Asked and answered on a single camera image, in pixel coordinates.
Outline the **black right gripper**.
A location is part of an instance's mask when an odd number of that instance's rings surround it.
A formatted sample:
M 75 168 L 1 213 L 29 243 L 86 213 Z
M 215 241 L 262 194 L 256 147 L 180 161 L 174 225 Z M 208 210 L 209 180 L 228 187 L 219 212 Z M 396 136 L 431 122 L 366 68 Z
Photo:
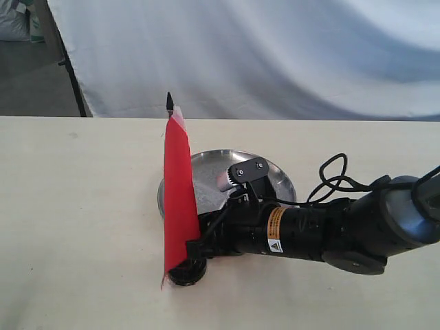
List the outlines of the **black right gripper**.
M 326 217 L 323 208 L 225 206 L 199 215 L 201 237 L 186 242 L 187 257 L 191 265 L 242 254 L 321 261 Z

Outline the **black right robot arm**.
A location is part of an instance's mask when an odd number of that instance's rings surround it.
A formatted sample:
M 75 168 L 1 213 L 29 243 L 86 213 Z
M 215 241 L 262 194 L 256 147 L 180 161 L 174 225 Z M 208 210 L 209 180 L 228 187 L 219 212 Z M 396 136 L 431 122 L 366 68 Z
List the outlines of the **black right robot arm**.
M 383 176 L 368 186 L 343 176 L 325 184 L 362 196 L 294 203 L 244 184 L 222 209 L 199 215 L 202 234 L 186 243 L 188 257 L 260 254 L 379 275 L 390 257 L 439 242 L 438 169 L 423 177 Z

